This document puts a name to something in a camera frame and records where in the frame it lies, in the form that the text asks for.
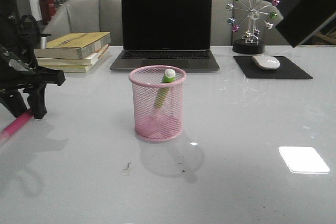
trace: laptop keyboard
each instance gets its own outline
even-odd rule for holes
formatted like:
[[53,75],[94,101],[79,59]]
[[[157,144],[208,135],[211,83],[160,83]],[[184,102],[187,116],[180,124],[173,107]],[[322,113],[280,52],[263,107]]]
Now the laptop keyboard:
[[125,51],[122,59],[209,59],[206,51]]

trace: laptop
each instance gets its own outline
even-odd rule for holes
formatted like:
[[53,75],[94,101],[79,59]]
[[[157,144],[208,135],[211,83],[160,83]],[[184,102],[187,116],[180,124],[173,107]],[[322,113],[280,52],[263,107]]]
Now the laptop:
[[216,71],[210,51],[212,0],[121,0],[123,51],[111,70],[168,65]]

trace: book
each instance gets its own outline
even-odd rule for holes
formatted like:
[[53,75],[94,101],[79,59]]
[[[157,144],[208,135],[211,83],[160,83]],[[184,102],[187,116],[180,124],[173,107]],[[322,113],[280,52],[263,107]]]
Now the book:
[[96,52],[86,56],[83,59],[58,59],[58,58],[36,58],[40,66],[89,66],[94,65],[101,55],[109,48],[106,44]]
[[79,73],[79,72],[84,73],[89,71],[94,65],[96,65],[100,61],[100,59],[102,59],[106,54],[108,54],[107,49],[108,47],[101,52],[98,60],[95,60],[90,65],[43,65],[43,67],[55,70],[63,70],[64,72],[67,73]]
[[83,59],[102,46],[111,43],[110,32],[71,33],[36,48],[36,58]]

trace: desk surface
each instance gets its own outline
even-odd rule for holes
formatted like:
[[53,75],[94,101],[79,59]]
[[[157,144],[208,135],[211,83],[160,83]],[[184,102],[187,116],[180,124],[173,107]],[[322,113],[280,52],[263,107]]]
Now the desk surface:
[[[165,143],[134,134],[128,73],[109,70],[121,47],[48,84],[46,116],[0,148],[0,223],[334,223],[336,48],[266,47],[312,80],[247,79],[231,47],[212,49],[220,71],[187,74]],[[330,172],[292,173],[280,146],[315,148]]]

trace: gray chair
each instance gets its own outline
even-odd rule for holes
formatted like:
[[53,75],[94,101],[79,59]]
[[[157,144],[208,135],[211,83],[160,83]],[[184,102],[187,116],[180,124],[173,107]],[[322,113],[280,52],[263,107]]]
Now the gray chair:
[[[237,19],[242,19],[246,16],[246,12],[239,9],[234,9],[233,11],[228,11],[226,5],[233,3],[233,0],[213,0],[212,1],[212,20],[211,20],[211,45],[212,46],[230,46],[232,42],[236,39],[241,39],[245,31],[247,31],[248,22],[245,20],[240,24],[240,29],[237,32],[232,32],[232,26],[227,23],[227,19],[230,17],[235,17]],[[239,0],[235,2],[235,7],[246,9],[243,5],[249,6],[248,0]],[[262,1],[258,7],[263,7],[269,5],[267,1]],[[278,16],[275,19],[271,19],[267,15],[262,15],[265,22],[273,23],[276,26],[282,19],[280,11],[277,7],[272,5],[262,9],[265,13],[276,12]],[[278,32],[278,30],[273,27],[272,29],[266,29],[265,23],[259,19],[256,21],[256,27],[260,29],[259,39],[262,40],[265,45],[288,45],[287,41]]]
[[122,46],[121,0],[69,0],[43,30],[48,41],[68,33],[109,31],[111,45]]

